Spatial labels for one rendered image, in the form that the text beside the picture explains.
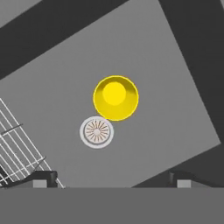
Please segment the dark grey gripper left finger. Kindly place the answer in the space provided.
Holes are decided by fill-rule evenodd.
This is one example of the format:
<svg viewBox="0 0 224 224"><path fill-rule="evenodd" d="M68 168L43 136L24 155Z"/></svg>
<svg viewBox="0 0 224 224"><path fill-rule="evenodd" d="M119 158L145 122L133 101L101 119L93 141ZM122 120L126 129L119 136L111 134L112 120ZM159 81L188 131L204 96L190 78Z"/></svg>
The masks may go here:
<svg viewBox="0 0 224 224"><path fill-rule="evenodd" d="M28 177L9 183L6 188L57 188L56 171L34 171Z"/></svg>

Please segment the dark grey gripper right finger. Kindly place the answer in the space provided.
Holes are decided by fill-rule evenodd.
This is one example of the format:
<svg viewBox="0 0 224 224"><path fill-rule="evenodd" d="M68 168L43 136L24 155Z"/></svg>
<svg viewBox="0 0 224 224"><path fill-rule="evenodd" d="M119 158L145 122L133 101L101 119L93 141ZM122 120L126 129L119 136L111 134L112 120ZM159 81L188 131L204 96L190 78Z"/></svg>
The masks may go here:
<svg viewBox="0 0 224 224"><path fill-rule="evenodd" d="M216 184L197 178L187 171L171 171L169 173L170 186L176 188L205 188L217 187Z"/></svg>

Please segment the round white sink drain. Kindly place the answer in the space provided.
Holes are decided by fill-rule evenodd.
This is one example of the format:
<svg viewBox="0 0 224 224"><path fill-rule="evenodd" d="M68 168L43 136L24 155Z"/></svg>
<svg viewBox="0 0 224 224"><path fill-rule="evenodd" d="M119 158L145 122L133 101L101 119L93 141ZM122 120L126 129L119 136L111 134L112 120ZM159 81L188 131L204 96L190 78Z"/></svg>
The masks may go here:
<svg viewBox="0 0 224 224"><path fill-rule="evenodd" d="M111 122L101 116L91 116L80 126L80 139L92 149L107 147L113 140L114 127Z"/></svg>

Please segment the yellow bowl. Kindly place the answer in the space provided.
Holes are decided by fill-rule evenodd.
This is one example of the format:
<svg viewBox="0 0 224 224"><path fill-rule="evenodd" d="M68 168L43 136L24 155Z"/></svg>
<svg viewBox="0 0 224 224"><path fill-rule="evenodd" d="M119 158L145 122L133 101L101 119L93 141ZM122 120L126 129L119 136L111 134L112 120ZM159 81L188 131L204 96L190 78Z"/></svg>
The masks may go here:
<svg viewBox="0 0 224 224"><path fill-rule="evenodd" d="M139 93L135 83L122 75L110 75L98 82L93 92L95 110L110 121L122 121L137 110Z"/></svg>

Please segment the grey sink basin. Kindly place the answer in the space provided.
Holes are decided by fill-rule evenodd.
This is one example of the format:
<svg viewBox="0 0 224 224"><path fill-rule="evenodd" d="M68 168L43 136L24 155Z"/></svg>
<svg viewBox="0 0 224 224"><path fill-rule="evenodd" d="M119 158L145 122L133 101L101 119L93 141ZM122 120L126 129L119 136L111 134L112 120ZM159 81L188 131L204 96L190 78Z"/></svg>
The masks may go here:
<svg viewBox="0 0 224 224"><path fill-rule="evenodd" d="M102 149L80 138L95 86L120 74L140 100ZM0 82L0 97L71 187L132 187L219 138L157 0L130 0Z"/></svg>

